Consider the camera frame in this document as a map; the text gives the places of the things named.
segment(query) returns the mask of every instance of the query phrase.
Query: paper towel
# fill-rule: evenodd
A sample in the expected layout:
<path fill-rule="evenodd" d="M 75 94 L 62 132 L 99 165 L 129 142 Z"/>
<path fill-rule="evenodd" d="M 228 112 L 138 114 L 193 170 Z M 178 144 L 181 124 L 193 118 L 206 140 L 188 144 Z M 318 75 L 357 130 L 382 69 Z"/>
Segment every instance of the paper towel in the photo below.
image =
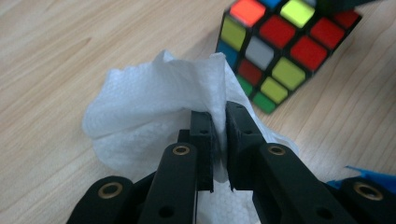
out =
<path fill-rule="evenodd" d="M 293 142 L 268 129 L 255 116 L 221 53 L 206 60 L 184 61 L 163 51 L 152 63 L 110 70 L 101 92 L 88 106 L 82 128 L 92 139 L 98 159 L 136 182 L 156 170 L 163 150 L 177 141 L 178 131 L 190 128 L 191 111 L 207 111 L 212 115 L 220 145 L 215 152 L 214 177 L 224 182 L 228 179 L 226 101 L 244 105 L 267 142 L 280 143 L 297 152 Z M 213 194 L 200 192 L 199 220 L 221 223 L 216 217 L 224 217 L 231 206 L 239 206 L 239 210 L 234 210 L 238 211 L 235 216 L 251 214 L 251 192 L 228 190 L 228 194 L 238 196 L 224 199 L 225 194 L 218 191 L 227 189 L 227 183 L 216 184 L 220 190 L 215 189 Z M 250 218 L 257 219 L 255 211 Z M 236 220 L 223 223 L 241 223 Z"/>

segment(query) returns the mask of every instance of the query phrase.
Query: blue plastic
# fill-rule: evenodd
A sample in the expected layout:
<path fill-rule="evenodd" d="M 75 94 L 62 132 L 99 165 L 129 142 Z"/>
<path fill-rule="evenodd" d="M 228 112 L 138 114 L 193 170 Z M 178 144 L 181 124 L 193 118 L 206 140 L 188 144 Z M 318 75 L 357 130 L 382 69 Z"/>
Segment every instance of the blue plastic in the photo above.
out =
<path fill-rule="evenodd" d="M 396 194 L 396 175 L 384 175 L 369 170 L 359 169 L 352 166 L 347 166 L 346 168 L 361 172 L 361 177 L 374 181 L 375 183 L 389 190 L 389 192 Z M 327 182 L 327 184 L 335 189 L 340 189 L 342 182 L 343 182 L 342 180 L 332 180 Z"/>
<path fill-rule="evenodd" d="M 222 52 L 223 54 L 225 54 L 225 59 L 228 65 L 230 65 L 231 68 L 234 68 L 236 59 L 238 57 L 238 52 L 236 52 L 233 48 L 231 48 L 221 40 L 219 41 L 218 49 L 216 50 L 216 52 Z"/>
<path fill-rule="evenodd" d="M 265 4 L 267 7 L 274 9 L 281 0 L 260 0 L 261 3 Z"/>

